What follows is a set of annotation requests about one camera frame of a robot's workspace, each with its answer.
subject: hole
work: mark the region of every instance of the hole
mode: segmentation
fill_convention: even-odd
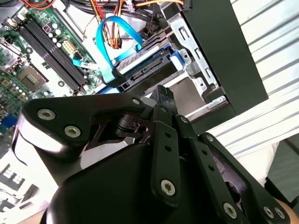
[[[230,214],[234,213],[234,211],[230,207],[228,207],[228,211],[229,211]]]
[[[164,186],[165,186],[166,190],[171,191],[171,186],[170,186],[170,184],[166,183]]]
[[[238,204],[241,201],[240,193],[238,189],[231,182],[225,182],[234,202]]]
[[[148,131],[148,127],[146,127],[146,126],[142,126],[138,129],[139,134],[146,133],[147,131]]]
[[[76,131],[74,128],[71,128],[71,129],[69,130],[69,133],[70,133],[70,134],[77,134],[77,131]]]
[[[49,118],[49,117],[51,117],[51,114],[49,112],[43,112],[43,116]]]
[[[171,148],[169,146],[165,146],[165,149],[168,151],[168,152],[171,152]]]
[[[211,171],[215,171],[215,168],[214,168],[213,166],[211,166],[211,165],[209,165],[209,169],[210,169]]]

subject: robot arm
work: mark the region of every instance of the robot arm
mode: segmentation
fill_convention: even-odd
[[[195,134],[162,86],[144,102],[129,93],[32,100],[17,129],[13,151],[22,138],[54,164],[135,139],[68,178],[42,223],[290,223],[215,137]]]

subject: expansion slot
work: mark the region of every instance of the expansion slot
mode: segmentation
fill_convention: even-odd
[[[29,19],[22,23],[19,32],[70,88],[78,90],[86,84],[83,73],[72,64],[71,59],[51,41],[34,20]]]

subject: green circuit board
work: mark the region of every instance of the green circuit board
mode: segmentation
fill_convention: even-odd
[[[77,49],[77,52],[82,56],[81,59],[82,62],[94,63],[94,60],[86,51],[86,49],[83,47],[83,45],[79,43],[77,39],[74,38],[73,35],[70,33],[70,31],[59,21],[59,19],[56,17],[52,9],[49,8],[46,10],[36,10],[34,8],[30,8],[28,10],[28,14],[31,15],[41,27],[48,26],[51,28],[51,25],[53,23],[56,23],[58,26],[57,29],[61,30],[61,34],[57,36],[60,39],[60,41],[61,42],[71,41],[71,43]],[[62,47],[62,50],[65,52],[65,54],[67,55],[69,54],[65,50],[65,48]],[[93,94],[94,89],[99,85],[100,77],[101,77],[100,70],[88,71],[89,89],[82,92],[83,95]]]
[[[64,23],[57,18],[52,9],[36,10],[23,7],[17,12],[15,18],[18,13],[22,13],[24,18],[32,18],[41,28],[43,28],[43,30],[49,28],[51,33],[55,33],[55,30],[59,29],[61,32],[55,33],[55,37],[62,43],[60,49],[70,58],[70,60],[77,55],[80,56],[79,60],[83,63],[94,63],[94,60],[82,43],[79,42],[67,27],[64,26]],[[95,94],[95,89],[101,84],[100,70],[80,68],[84,79],[87,80],[87,84],[77,93],[74,93],[66,84],[64,87],[66,93],[63,92],[60,95],[56,94],[52,89],[53,82],[52,84],[49,84],[51,83],[50,78],[55,78],[55,84],[59,89],[61,87],[59,87],[57,83],[59,83],[59,80],[62,80],[61,77],[56,74],[54,70],[50,69],[51,67],[46,69],[43,68],[44,65],[42,66],[42,64],[45,63],[45,61],[34,51],[34,49],[32,49],[16,29],[1,30],[0,38],[2,39],[2,43],[0,42],[0,122],[7,115],[12,115],[15,118],[18,118],[22,105],[30,99],[71,96],[75,94],[92,95]],[[16,48],[17,54],[14,50],[13,52],[10,51],[11,49],[8,49],[7,45],[4,46],[3,41],[6,44],[8,43],[13,46],[13,48]],[[64,43],[67,43],[67,47],[73,48],[74,50],[69,51],[69,48],[63,46]],[[28,48],[32,49],[34,54],[28,52]],[[15,62],[15,59],[18,58],[16,55],[18,54],[23,55],[25,59]],[[45,82],[36,82],[41,85],[38,86],[38,88],[33,89],[32,84],[28,84],[28,80],[24,81],[24,77],[28,78],[32,83],[36,82],[36,78],[42,77]],[[0,123],[0,129],[2,130],[0,131],[0,140],[10,144],[9,141],[11,134],[14,131],[14,126],[5,128],[2,127]]]

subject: yellow wire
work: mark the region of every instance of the yellow wire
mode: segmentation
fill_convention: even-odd
[[[122,9],[122,4],[123,4],[123,0],[121,0],[121,2],[120,2],[120,8],[118,9],[118,14],[117,14],[117,16],[121,16],[121,9]],[[118,46],[118,42],[117,42],[117,39],[118,39],[118,32],[119,32],[119,28],[120,28],[120,26],[117,24],[117,26],[116,26],[116,37],[114,38],[114,41],[115,41],[115,45],[117,46],[117,47],[119,47]]]
[[[137,7],[146,6],[148,4],[154,4],[154,3],[159,3],[159,2],[176,2],[181,5],[184,4],[182,0],[152,0],[152,1],[147,1],[147,2],[137,3],[137,4],[135,4],[135,6],[137,6]]]
[[[95,11],[95,17],[96,17],[97,21],[98,21],[99,23],[101,23],[101,22],[102,22],[101,17],[100,17],[100,15],[99,15],[99,13],[98,13],[98,10],[97,10],[97,8],[96,8],[96,6],[95,6],[93,0],[89,0],[89,1],[90,1],[91,5],[92,5],[94,11]],[[107,36],[105,35],[105,32],[104,32],[104,31],[103,31],[103,36],[104,36],[104,41],[105,41],[106,43],[108,43],[108,38],[107,38]]]

